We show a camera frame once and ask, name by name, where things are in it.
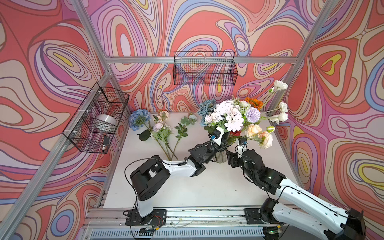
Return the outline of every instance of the wire basket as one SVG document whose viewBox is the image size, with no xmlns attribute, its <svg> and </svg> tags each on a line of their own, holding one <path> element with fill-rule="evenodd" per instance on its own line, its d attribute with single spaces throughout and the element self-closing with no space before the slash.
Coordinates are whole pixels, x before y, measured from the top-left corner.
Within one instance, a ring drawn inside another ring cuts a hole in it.
<svg viewBox="0 0 384 240">
<path fill-rule="evenodd" d="M 81 152 L 107 153 L 128 100 L 129 95 L 120 90 L 99 87 L 75 127 L 68 135 L 63 134 Z"/>
<path fill-rule="evenodd" d="M 234 56 L 233 51 L 176 51 L 174 84 L 234 86 L 238 75 Z"/>
</svg>

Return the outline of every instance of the glass vase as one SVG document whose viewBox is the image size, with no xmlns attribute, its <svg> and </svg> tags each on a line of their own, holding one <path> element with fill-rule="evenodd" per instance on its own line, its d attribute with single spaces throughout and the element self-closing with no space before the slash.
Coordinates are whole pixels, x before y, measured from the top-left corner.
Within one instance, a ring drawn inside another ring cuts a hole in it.
<svg viewBox="0 0 384 240">
<path fill-rule="evenodd" d="M 223 152 L 218 152 L 216 155 L 215 155 L 215 159 L 217 163 L 225 163 L 228 161 L 228 156 L 227 156 L 227 152 L 226 151 L 223 151 Z"/>
</svg>

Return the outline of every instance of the white table surface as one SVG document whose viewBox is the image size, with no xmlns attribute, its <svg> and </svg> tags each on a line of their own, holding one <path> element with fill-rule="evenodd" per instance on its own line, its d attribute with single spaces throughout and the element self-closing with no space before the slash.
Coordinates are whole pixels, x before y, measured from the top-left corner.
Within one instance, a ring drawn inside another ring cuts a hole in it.
<svg viewBox="0 0 384 240">
<path fill-rule="evenodd" d="M 167 123 L 172 127 L 177 126 L 180 119 L 186 115 L 185 113 L 171 113 Z M 178 159 L 188 157 L 188 149 L 208 141 L 208 132 L 199 123 L 200 118 L 198 117 L 194 126 L 188 126 L 188 136 L 180 140 L 175 151 Z M 264 130 L 269 126 L 269 122 L 264 120 L 260 126 Z M 167 159 L 155 140 L 152 138 L 145 142 L 139 140 L 138 134 L 145 129 L 145 127 L 139 128 L 137 131 L 129 129 L 104 208 L 132 208 L 135 194 L 124 177 L 124 169 L 129 163 L 153 155 Z M 176 134 L 172 134 L 169 137 L 172 149 L 177 141 L 175 136 Z M 276 169 L 297 183 L 274 133 L 273 138 L 273 144 L 268 149 L 260 149 L 255 141 L 248 142 L 248 149 L 255 149 L 262 156 L 265 166 Z M 234 146 L 235 144 L 229 150 L 234 152 Z M 144 162 L 145 160 L 135 162 L 127 169 L 128 179 L 131 172 Z M 207 169 L 196 177 L 169 177 L 153 196 L 154 207 L 252 206 L 263 204 L 267 198 L 265 191 L 244 179 L 239 167 L 233 169 L 227 163 L 218 164 L 215 162 L 209 162 L 205 164 L 205 167 Z"/>
</svg>

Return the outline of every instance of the vent grille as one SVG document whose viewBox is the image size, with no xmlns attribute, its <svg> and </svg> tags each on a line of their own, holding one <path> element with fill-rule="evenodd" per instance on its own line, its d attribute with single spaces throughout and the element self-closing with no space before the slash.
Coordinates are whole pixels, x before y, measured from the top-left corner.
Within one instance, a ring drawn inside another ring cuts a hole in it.
<svg viewBox="0 0 384 240">
<path fill-rule="evenodd" d="M 132 229 L 135 238 L 139 236 L 138 229 Z M 154 232 L 152 238 L 189 238 L 189 237 L 263 237 L 263 227 L 183 227 L 182 229 L 161 228 Z M 133 239 L 129 228 L 94 229 L 92 240 L 104 239 Z"/>
</svg>

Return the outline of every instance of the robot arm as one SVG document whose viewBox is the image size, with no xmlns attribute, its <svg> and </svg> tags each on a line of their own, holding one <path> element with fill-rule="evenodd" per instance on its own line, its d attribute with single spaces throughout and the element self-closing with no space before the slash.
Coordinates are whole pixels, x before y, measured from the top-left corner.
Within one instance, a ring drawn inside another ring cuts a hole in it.
<svg viewBox="0 0 384 240">
<path fill-rule="evenodd" d="M 228 133 L 217 128 L 209 135 L 210 141 L 198 144 L 188 150 L 190 156 L 183 161 L 165 161 L 153 156 L 131 174 L 132 185 L 137 193 L 137 210 L 144 218 L 153 211 L 152 196 L 170 176 L 194 177 L 205 170 L 207 164 L 217 152 L 225 151 Z M 268 198 L 260 208 L 264 222 L 284 222 L 292 224 L 320 239 L 363 240 L 365 224 L 362 213 L 351 209 L 346 211 L 314 196 L 300 188 L 282 173 L 265 167 L 263 160 L 255 150 L 247 149 L 247 139 L 239 139 L 236 153 L 230 153 L 228 164 L 240 167 L 248 181 L 259 188 L 283 198 L 300 207 L 307 213 L 294 210 Z"/>
</svg>

